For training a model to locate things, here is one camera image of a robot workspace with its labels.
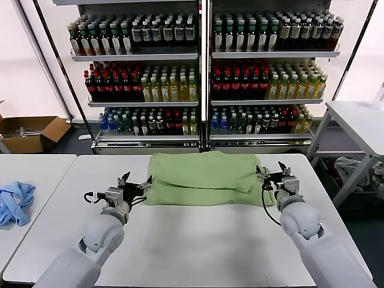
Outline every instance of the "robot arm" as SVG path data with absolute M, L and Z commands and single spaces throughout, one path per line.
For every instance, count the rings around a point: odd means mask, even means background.
M 297 246 L 316 286 L 375 288 L 350 251 L 321 222 L 319 213 L 298 194 L 299 180 L 290 175 L 290 168 L 280 162 L 279 165 L 283 172 L 264 174 L 257 168 L 257 176 L 264 181 L 263 191 L 271 190 L 271 183 L 276 186 L 274 195 L 281 212 L 280 223 L 277 223 Z
M 130 173 L 118 178 L 118 187 L 97 193 L 97 200 L 107 202 L 101 214 L 90 223 L 74 248 L 60 254 L 40 277 L 35 288 L 90 288 L 100 276 L 101 267 L 120 246 L 124 238 L 123 226 L 128 222 L 132 207 L 146 198 L 151 177 L 143 184 L 126 182 Z M 86 193 L 84 199 L 93 192 Z

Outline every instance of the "white table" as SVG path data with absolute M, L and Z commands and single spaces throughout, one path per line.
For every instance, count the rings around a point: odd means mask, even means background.
M 292 167 L 305 200 L 323 215 L 331 232 L 371 274 L 335 207 L 303 155 L 259 155 L 271 171 L 278 160 Z M 89 155 L 76 159 L 4 273 L 4 280 L 36 282 L 55 257 L 78 243 L 85 224 L 102 203 L 83 200 L 105 191 L 131 171 L 147 178 L 149 155 Z M 269 209 L 278 218 L 276 207 Z M 286 287 L 313 286 L 299 252 L 263 208 L 135 206 L 125 238 L 102 268 L 97 286 L 113 287 Z
M 371 109 L 369 102 L 331 101 L 325 104 L 328 109 L 308 149 L 308 159 L 321 155 L 316 149 L 331 118 L 335 119 L 365 153 L 358 168 L 332 200 L 339 207 L 363 175 L 375 162 L 384 158 L 384 111 Z
M 0 186 L 14 181 L 36 186 L 32 206 L 23 209 L 31 221 L 24 226 L 10 222 L 0 230 L 0 275 L 75 159 L 76 155 L 0 154 Z

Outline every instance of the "folded towel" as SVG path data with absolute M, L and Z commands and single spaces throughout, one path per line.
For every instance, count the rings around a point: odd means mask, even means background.
M 256 176 L 259 159 L 253 154 L 212 151 L 196 154 L 155 154 L 149 164 L 153 177 L 149 205 L 212 206 L 230 203 L 262 205 L 262 183 Z M 265 193 L 265 203 L 274 204 Z
M 19 226 L 31 219 L 22 211 L 22 207 L 34 201 L 36 187 L 30 184 L 14 182 L 0 187 L 0 228 L 13 220 Z

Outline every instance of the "cloth on shelf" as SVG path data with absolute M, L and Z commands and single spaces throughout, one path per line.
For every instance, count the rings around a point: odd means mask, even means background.
M 345 183 L 352 173 L 359 166 L 360 161 L 348 159 L 346 157 L 337 158 L 334 167 L 340 175 L 341 180 Z M 363 192 L 362 187 L 367 187 L 371 184 L 369 173 L 367 172 L 364 177 L 358 182 L 355 191 Z
M 0 187 L 0 228 L 13 220 L 19 226 L 30 222 L 22 207 L 34 201 L 36 187 L 30 184 L 14 182 Z
M 378 161 L 370 169 L 371 182 L 377 191 L 378 198 L 384 200 L 384 163 Z
M 155 154 L 149 164 L 153 185 L 146 194 L 146 203 L 262 206 L 262 182 L 256 176 L 256 165 L 262 167 L 253 154 Z M 266 205 L 274 204 L 272 192 L 266 191 L 264 199 Z

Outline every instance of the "shelf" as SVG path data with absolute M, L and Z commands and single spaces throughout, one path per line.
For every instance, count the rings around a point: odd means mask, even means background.
M 331 58 L 339 54 L 339 51 L 214 52 L 212 58 Z
M 100 136 L 101 142 L 194 142 L 199 141 L 199 135 L 180 135 L 180 136 Z
M 312 139 L 312 134 L 218 134 L 210 135 L 210 141 L 264 141 L 264 140 L 286 140 L 300 141 Z
M 89 107 L 196 107 L 199 102 L 89 102 Z
M 190 60 L 197 59 L 198 53 L 164 53 L 164 54 L 129 54 L 129 55 L 96 55 L 96 56 L 76 56 L 71 50 L 74 62 L 94 62 L 94 61 L 145 61 L 145 60 Z
M 284 100 L 211 100 L 213 106 L 229 105 L 287 105 L 287 104 L 319 104 L 323 99 L 284 99 Z
M 146 2 L 185 2 L 195 0 L 53 0 L 57 6 L 89 5 L 89 4 L 116 4 L 116 3 L 146 3 Z

